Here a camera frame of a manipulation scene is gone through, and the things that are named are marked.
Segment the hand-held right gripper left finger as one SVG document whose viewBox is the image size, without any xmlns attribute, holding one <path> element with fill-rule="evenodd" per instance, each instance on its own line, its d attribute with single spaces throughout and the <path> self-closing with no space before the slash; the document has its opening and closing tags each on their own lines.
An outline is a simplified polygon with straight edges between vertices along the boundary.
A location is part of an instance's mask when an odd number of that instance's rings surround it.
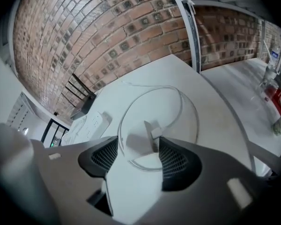
<svg viewBox="0 0 281 225">
<path fill-rule="evenodd" d="M 42 179 L 63 225 L 112 225 L 107 174 L 118 156 L 118 137 L 45 148 L 32 141 Z"/>
</svg>

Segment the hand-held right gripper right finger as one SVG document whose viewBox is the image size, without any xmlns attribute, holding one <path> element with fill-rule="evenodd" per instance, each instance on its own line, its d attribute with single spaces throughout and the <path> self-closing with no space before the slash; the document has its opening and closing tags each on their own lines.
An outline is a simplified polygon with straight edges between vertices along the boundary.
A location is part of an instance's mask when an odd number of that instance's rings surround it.
<svg viewBox="0 0 281 225">
<path fill-rule="evenodd" d="M 281 212 L 278 196 L 231 155 L 161 137 L 162 193 L 142 225 L 268 224 Z"/>
</svg>

